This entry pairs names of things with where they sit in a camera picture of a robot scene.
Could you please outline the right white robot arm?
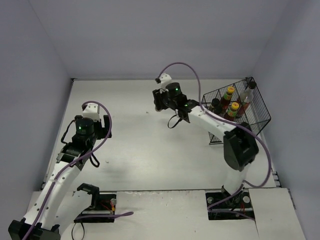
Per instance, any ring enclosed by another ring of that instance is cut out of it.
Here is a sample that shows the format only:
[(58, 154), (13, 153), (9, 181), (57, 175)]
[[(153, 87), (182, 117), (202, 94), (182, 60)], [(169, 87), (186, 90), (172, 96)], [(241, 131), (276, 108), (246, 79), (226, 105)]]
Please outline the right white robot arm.
[(179, 119), (201, 127), (222, 142), (223, 158), (229, 170), (222, 185), (221, 200), (227, 206), (237, 203), (248, 169), (259, 153), (255, 138), (247, 132), (248, 125), (244, 122), (238, 127), (220, 116), (209, 116), (198, 101), (182, 93), (177, 82), (168, 84), (165, 89), (153, 90), (152, 95), (156, 111), (171, 109)]

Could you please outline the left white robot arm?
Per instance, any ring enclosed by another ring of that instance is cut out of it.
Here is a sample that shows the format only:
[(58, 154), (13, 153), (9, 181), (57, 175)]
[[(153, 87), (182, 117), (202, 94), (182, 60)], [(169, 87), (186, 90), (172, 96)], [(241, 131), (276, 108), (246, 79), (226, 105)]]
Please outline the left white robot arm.
[(94, 154), (98, 149), (95, 143), (98, 140), (104, 142), (112, 136), (112, 120), (108, 114), (101, 119), (97, 113), (83, 113), (76, 116), (73, 123), (75, 135), (70, 142), (64, 143), (51, 177), (38, 199), (21, 220), (10, 223), (8, 233), (11, 239), (59, 240), (68, 225), (80, 214), (83, 205), (89, 210), (99, 206), (99, 188), (87, 183), (82, 183), (75, 192), (80, 201), (75, 201), (71, 206), (62, 206), (61, 203), (86, 162), (95, 168), (100, 166)]

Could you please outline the spice jar black lid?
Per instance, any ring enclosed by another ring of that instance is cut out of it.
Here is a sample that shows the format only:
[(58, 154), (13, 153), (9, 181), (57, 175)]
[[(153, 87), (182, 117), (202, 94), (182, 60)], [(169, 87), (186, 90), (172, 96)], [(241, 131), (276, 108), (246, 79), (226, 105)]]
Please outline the spice jar black lid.
[(162, 110), (160, 108), (155, 107), (154, 108), (156, 112), (161, 112)]
[(220, 105), (220, 100), (218, 98), (212, 99), (209, 110), (216, 115), (219, 115), (222, 112), (222, 106)]

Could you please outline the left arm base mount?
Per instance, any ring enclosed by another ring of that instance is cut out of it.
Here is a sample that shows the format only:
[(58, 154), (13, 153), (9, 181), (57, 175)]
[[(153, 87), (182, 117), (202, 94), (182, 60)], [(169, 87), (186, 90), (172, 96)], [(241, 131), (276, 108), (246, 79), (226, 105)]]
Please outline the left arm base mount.
[(77, 216), (74, 223), (113, 223), (115, 221), (111, 217), (116, 211), (117, 195), (115, 193), (103, 193), (99, 187), (88, 183), (82, 183), (76, 190), (87, 193), (91, 199), (90, 205)]

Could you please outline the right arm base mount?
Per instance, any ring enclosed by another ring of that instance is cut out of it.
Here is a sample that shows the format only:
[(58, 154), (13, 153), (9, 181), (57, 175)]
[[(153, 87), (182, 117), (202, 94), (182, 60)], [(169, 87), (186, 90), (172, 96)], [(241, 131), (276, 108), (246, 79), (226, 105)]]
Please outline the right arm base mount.
[(243, 190), (237, 196), (211, 207), (207, 215), (209, 221), (255, 220), (249, 191)]

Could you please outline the sauce bottle yellow cap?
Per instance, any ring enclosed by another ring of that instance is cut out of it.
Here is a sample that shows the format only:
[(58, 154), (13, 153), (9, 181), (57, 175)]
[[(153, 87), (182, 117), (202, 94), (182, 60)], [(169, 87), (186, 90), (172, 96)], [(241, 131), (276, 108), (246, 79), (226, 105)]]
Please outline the sauce bottle yellow cap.
[(237, 112), (239, 110), (240, 105), (237, 102), (233, 102), (227, 109), (226, 113), (224, 114), (223, 118), (225, 120), (233, 122), (236, 118)]
[(235, 88), (233, 86), (229, 86), (226, 90), (226, 92), (224, 93), (224, 95), (221, 97), (220, 99), (220, 106), (221, 106), (221, 109), (222, 111), (226, 111), (226, 109), (228, 108), (230, 102), (231, 102), (231, 99), (232, 99), (232, 96), (233, 96), (233, 93), (235, 91)]

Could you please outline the tall clear red-label bottle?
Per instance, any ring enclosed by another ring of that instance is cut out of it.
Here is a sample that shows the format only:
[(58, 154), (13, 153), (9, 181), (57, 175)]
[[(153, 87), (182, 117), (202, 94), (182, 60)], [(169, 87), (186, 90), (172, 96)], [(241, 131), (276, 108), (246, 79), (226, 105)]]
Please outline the tall clear red-label bottle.
[(239, 97), (237, 99), (237, 103), (239, 104), (239, 109), (235, 117), (236, 119), (241, 118), (245, 114), (246, 109), (248, 108), (248, 106), (250, 105), (250, 103), (254, 98), (253, 92), (256, 86), (257, 86), (256, 82), (251, 81), (248, 84), (247, 88), (239, 94)]

